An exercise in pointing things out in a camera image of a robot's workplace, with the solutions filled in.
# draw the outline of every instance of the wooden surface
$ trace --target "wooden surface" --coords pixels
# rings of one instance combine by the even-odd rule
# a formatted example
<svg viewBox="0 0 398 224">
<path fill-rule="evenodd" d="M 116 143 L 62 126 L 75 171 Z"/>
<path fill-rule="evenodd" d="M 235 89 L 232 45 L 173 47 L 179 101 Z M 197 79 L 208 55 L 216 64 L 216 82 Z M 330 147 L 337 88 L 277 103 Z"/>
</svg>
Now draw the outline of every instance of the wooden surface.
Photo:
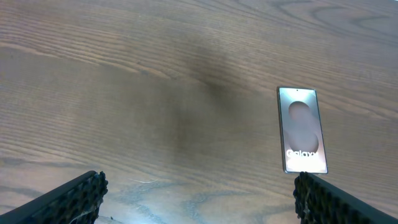
<svg viewBox="0 0 398 224">
<path fill-rule="evenodd" d="M 0 213 L 103 170 L 98 223 L 299 223 L 290 85 L 322 178 L 398 218 L 397 71 L 393 0 L 0 0 Z"/>
</svg>

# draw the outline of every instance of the textured rubber pad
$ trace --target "textured rubber pad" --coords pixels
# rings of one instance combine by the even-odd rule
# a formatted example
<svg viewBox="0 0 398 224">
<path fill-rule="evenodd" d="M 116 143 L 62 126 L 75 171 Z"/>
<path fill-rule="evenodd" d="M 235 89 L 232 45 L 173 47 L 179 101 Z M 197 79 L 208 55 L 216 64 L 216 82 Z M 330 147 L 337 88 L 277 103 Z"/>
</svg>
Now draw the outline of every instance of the textured rubber pad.
<svg viewBox="0 0 398 224">
<path fill-rule="evenodd" d="M 89 171 L 37 199 L 0 216 L 0 223 L 94 223 L 108 192 L 103 172 Z"/>
<path fill-rule="evenodd" d="M 301 172 L 294 185 L 295 209 L 301 223 L 398 223 L 313 174 Z"/>
</svg>

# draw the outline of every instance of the phone bezel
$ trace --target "phone bezel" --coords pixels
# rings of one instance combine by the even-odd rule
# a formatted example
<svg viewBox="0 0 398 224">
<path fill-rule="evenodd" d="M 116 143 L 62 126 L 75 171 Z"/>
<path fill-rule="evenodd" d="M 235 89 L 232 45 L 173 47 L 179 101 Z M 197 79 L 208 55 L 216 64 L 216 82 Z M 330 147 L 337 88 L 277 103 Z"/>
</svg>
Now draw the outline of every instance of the phone bezel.
<svg viewBox="0 0 398 224">
<path fill-rule="evenodd" d="M 323 138 L 323 131 L 322 131 L 322 121 L 321 121 L 321 114 L 319 111 L 319 104 L 318 104 L 318 94 L 315 89 L 312 88 L 302 88 L 302 87 L 292 87 L 292 86 L 278 86 L 277 87 L 277 102 L 278 102 L 278 115 L 279 115 L 279 134 L 280 134 L 280 147 L 281 147 L 281 153 L 282 153 L 282 168 L 287 174 L 296 174 L 300 173 L 301 171 L 288 171 L 286 169 L 286 155 L 285 155 L 285 144 L 284 144 L 284 132 L 283 132 L 283 125 L 282 125 L 282 113 L 281 113 L 281 107 L 280 107 L 280 93 L 279 89 L 281 88 L 292 88 L 296 90 L 313 90 L 315 92 L 315 99 L 317 101 L 317 110 L 318 110 L 318 115 L 319 115 L 319 123 L 320 123 L 320 129 L 321 129 L 321 135 L 322 135 L 322 143 L 323 143 L 323 151 L 325 154 L 325 163 L 326 163 L 326 172 L 312 172 L 312 174 L 328 174 L 329 173 L 329 167 L 328 167 L 328 161 L 326 158 L 326 147 L 325 147 L 325 139 Z"/>
</svg>

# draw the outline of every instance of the phone display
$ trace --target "phone display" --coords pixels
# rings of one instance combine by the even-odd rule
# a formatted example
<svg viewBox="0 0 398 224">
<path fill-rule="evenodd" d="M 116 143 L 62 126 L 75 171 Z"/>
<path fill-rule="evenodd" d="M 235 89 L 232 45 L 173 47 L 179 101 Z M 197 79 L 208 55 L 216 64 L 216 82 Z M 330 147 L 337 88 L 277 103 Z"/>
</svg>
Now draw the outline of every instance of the phone display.
<svg viewBox="0 0 398 224">
<path fill-rule="evenodd" d="M 327 174 L 316 91 L 278 87 L 277 94 L 285 172 Z"/>
</svg>

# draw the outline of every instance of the wooden table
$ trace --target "wooden table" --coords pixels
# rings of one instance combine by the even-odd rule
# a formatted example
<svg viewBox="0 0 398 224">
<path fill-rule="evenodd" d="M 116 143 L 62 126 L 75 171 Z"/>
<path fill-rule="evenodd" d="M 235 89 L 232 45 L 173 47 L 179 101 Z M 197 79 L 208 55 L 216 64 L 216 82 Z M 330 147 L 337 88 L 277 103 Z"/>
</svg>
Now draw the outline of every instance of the wooden table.
<svg viewBox="0 0 398 224">
<path fill-rule="evenodd" d="M 398 217 L 397 71 L 393 0 L 0 0 L 0 213 L 103 170 L 98 223 L 299 223 L 289 85 L 322 178 Z"/>
</svg>

